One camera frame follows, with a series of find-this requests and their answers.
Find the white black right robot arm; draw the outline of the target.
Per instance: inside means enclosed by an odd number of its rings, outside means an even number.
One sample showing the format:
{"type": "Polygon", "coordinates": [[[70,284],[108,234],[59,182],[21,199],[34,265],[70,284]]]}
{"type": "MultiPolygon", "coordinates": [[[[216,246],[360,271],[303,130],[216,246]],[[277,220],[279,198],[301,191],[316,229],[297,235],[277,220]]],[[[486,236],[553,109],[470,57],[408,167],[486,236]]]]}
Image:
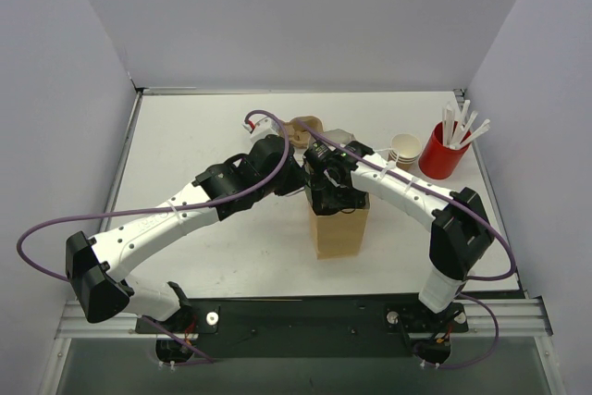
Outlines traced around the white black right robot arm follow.
{"type": "Polygon", "coordinates": [[[374,196],[429,232],[432,270],[418,299],[435,314],[449,307],[494,241],[482,200],[470,188],[456,192],[430,184],[357,141],[337,149],[316,140],[303,161],[309,175],[307,196],[318,214],[357,210],[374,196]]]}

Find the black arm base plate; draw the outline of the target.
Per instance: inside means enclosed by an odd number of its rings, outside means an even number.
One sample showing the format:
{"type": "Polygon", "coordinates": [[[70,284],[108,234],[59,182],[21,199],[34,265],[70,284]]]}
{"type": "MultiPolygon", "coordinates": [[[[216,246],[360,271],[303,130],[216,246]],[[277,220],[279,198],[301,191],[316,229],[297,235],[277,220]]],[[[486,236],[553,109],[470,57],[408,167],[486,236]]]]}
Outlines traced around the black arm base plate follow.
{"type": "Polygon", "coordinates": [[[172,333],[215,361],[254,358],[409,357],[430,340],[449,353],[446,334],[468,330],[463,305],[432,313],[415,293],[293,298],[193,299],[172,333]]]}

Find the brown paper cup stack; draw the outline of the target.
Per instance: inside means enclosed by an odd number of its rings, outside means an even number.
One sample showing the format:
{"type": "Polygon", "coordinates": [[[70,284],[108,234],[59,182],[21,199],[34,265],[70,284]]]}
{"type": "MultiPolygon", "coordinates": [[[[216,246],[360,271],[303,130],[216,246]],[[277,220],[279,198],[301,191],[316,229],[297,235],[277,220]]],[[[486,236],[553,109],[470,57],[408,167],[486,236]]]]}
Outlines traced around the brown paper cup stack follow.
{"type": "Polygon", "coordinates": [[[401,133],[391,139],[388,160],[404,171],[409,171],[422,153],[422,144],[412,134],[401,133]]]}

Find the aluminium front rail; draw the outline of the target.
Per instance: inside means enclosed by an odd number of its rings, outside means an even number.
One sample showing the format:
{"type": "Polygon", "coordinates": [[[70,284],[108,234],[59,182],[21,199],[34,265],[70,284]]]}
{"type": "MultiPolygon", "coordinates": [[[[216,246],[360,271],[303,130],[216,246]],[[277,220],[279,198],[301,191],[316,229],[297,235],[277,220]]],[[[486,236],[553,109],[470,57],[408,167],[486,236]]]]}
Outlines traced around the aluminium front rail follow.
{"type": "Polygon", "coordinates": [[[359,297],[310,297],[291,299],[196,299],[197,316],[192,329],[160,330],[135,315],[121,314],[90,324],[75,302],[64,308],[56,335],[60,339],[126,338],[170,334],[198,338],[237,330],[246,335],[296,327],[344,328],[361,334],[374,328],[387,333],[402,330],[412,337],[427,337],[450,328],[455,334],[489,336],[549,336],[552,327],[543,301],[495,296],[482,302],[460,300],[441,314],[434,314],[412,294],[359,297]]]}

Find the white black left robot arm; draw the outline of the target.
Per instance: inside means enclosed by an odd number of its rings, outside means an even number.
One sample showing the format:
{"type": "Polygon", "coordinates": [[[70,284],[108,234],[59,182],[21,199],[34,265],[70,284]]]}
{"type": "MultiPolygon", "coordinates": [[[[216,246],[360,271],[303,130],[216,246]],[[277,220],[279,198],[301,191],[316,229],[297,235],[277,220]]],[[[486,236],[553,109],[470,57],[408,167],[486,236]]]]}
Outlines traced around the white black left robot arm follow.
{"type": "Polygon", "coordinates": [[[193,310],[180,285],[156,286],[131,272],[191,232],[249,210],[267,195],[283,196],[304,184],[294,148],[268,135],[247,154],[215,164],[159,205],[158,213],[91,237],[66,241],[66,276],[85,317],[100,323],[119,313],[147,315],[169,331],[191,323],[193,310]]]}

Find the red ribbed straw cup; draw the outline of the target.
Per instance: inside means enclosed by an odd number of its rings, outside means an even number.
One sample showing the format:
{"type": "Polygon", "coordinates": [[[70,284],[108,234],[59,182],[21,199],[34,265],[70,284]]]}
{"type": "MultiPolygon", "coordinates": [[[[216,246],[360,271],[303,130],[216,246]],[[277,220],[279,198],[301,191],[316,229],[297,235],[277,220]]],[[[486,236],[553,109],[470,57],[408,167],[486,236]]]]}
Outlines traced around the red ribbed straw cup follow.
{"type": "Polygon", "coordinates": [[[468,145],[460,150],[453,150],[443,145],[442,134],[442,122],[439,122],[434,127],[418,160],[422,173],[431,179],[449,178],[469,149],[468,145]]]}

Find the brown pulp cup carrier stack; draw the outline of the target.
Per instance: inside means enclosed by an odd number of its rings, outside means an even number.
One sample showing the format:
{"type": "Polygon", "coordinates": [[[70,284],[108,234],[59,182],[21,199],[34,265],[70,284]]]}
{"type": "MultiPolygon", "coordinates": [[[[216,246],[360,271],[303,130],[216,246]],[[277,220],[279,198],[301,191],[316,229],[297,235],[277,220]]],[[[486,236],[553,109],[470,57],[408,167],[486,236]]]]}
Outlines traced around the brown pulp cup carrier stack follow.
{"type": "Polygon", "coordinates": [[[283,127],[289,134],[290,144],[295,149],[306,149],[311,139],[308,128],[315,132],[323,132],[323,123],[315,116],[295,117],[292,120],[282,122],[283,127]]]}

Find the brown paper takeout bag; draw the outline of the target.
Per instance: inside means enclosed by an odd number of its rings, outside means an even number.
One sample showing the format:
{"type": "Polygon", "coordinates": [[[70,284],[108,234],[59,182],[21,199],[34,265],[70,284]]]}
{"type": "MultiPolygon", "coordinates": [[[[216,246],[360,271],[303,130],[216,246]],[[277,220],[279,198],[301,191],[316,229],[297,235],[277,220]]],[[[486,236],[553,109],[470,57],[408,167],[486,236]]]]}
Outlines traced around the brown paper takeout bag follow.
{"type": "Polygon", "coordinates": [[[370,210],[369,195],[335,187],[305,164],[311,238],[318,260],[356,256],[362,247],[370,210]]]}

